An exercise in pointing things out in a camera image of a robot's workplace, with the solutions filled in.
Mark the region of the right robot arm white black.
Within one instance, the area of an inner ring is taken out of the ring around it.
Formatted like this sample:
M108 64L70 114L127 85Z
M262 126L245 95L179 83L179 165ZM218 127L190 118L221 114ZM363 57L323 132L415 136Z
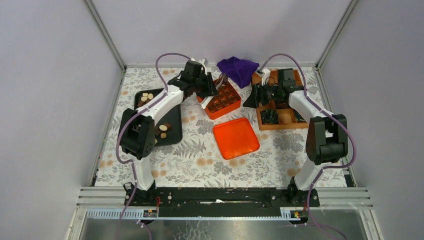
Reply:
M301 205L308 190L326 167L334 166L348 154L347 119L333 114L313 101L306 85L298 84L299 74L292 68L256 71L251 79L251 93L243 103L247 108L264 107L270 102L281 103L296 111L308 124L305 143L307 160L294 176L296 187L287 191L287 201L293 206Z

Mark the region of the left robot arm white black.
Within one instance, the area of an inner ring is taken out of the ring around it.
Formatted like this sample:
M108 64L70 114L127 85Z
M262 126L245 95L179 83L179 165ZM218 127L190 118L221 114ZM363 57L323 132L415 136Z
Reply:
M132 156L129 160L120 159L119 162L131 165L134 186L138 189L135 197L144 206L155 200L155 192L151 189L154 178L148 156L156 145L156 125L192 94L200 97L218 94L207 65L205 58L188 60L184 69L165 82L164 89L149 103L136 109L128 108L122 114L115 153L117 156L120 152Z

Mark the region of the white handled metal tongs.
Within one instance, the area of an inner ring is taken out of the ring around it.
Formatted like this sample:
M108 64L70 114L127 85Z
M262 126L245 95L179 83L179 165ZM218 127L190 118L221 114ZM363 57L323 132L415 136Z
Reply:
M219 89L221 86L228 82L228 75L226 73L221 73L218 79L214 82L215 92L212 95L206 96L200 103L200 106L203 110L205 110L208 104L212 101L213 97L219 96Z

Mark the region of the orange chocolate box with tray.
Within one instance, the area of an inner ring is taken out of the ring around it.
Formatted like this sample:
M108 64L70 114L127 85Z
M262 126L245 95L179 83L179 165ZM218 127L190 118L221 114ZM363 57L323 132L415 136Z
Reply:
M219 95L214 96L204 109L210 120L216 120L241 106L241 96L229 81L218 92Z

